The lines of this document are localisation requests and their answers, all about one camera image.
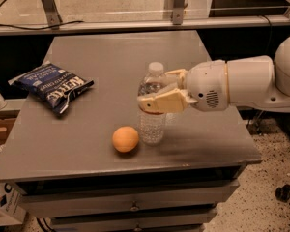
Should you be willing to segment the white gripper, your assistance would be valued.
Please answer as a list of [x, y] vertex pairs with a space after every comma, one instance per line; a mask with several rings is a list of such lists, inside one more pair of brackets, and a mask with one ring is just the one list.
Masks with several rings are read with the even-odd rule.
[[221, 111], [228, 107], [227, 66], [222, 60], [203, 62], [189, 71], [177, 69], [165, 73], [164, 93], [137, 98], [147, 113], [178, 113], [190, 105], [200, 111]]

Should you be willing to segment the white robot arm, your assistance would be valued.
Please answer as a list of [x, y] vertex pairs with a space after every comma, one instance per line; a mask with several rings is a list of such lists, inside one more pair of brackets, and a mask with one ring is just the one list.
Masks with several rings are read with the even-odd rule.
[[159, 72], [148, 79], [162, 88], [137, 97], [148, 113], [176, 113], [188, 107], [221, 111], [228, 106], [290, 113], [290, 37], [273, 58], [262, 55], [231, 61], [208, 61], [189, 70]]

